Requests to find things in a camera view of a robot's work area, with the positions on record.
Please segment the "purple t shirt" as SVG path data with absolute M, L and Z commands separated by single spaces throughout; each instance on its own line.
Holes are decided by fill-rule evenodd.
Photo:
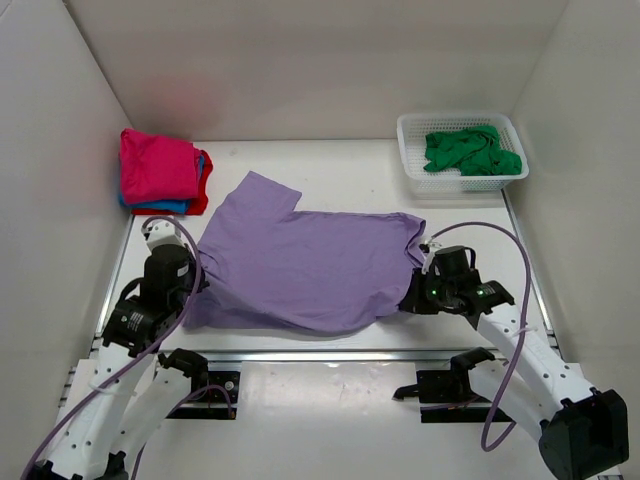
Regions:
M 397 312 L 425 220 L 403 212 L 299 211 L 302 195 L 249 172 L 198 244 L 208 286 L 183 323 L 339 336 Z

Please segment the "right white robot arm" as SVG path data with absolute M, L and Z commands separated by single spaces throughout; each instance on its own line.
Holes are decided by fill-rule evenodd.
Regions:
M 537 443 L 557 479 L 588 479 L 629 458 L 628 411 L 613 389 L 601 391 L 566 363 L 532 327 L 497 281 L 482 281 L 473 249 L 437 251 L 414 269 L 404 312 L 464 317 L 493 348 L 453 356 L 446 370 L 418 372 L 397 400 L 417 398 L 425 410 L 490 401 Z

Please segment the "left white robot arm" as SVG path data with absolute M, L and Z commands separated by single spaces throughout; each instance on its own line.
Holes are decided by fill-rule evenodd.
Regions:
M 160 353 L 206 286 L 198 255 L 184 245 L 152 248 L 102 333 L 84 398 L 32 454 L 24 479 L 129 479 L 153 431 L 208 389 L 208 362 L 178 348 Z

